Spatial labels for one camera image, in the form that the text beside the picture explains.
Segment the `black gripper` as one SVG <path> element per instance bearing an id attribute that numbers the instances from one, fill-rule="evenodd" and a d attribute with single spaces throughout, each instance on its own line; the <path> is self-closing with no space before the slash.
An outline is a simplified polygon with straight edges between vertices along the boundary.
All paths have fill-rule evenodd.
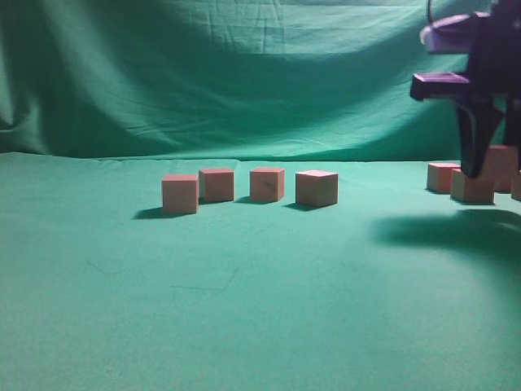
<path id="1" fill-rule="evenodd" d="M 461 149 L 461 170 L 477 178 L 484 167 L 489 144 L 504 114 L 492 97 L 506 101 L 504 144 L 516 147 L 520 169 L 520 2 L 497 1 L 476 17 L 471 51 L 461 72 L 417 72 L 410 97 L 457 99 L 456 113 Z"/>

